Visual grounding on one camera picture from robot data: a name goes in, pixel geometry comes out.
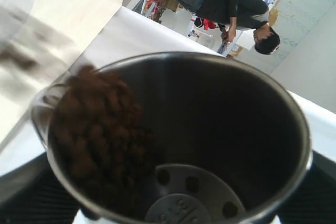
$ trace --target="hole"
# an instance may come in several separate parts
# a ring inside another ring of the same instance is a hole
[[[232,217],[235,217],[237,215],[238,208],[232,202],[227,202],[227,203],[224,204],[222,212],[223,212],[224,217],[232,218]]]
[[[158,182],[160,185],[167,185],[170,180],[170,174],[167,170],[163,169],[158,172],[158,175],[156,176]]]
[[[185,179],[185,188],[192,192],[192,193],[196,193],[199,190],[199,185],[200,182],[198,181],[198,178],[190,176],[188,178]]]

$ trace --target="white table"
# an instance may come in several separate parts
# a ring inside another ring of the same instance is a hole
[[[76,66],[88,61],[99,68],[127,57],[159,51],[215,54],[168,28],[121,7],[70,71],[75,71]],[[336,162],[336,115],[298,95],[292,95],[308,119],[314,150]],[[0,176],[43,152],[32,125],[26,122],[0,153]]]

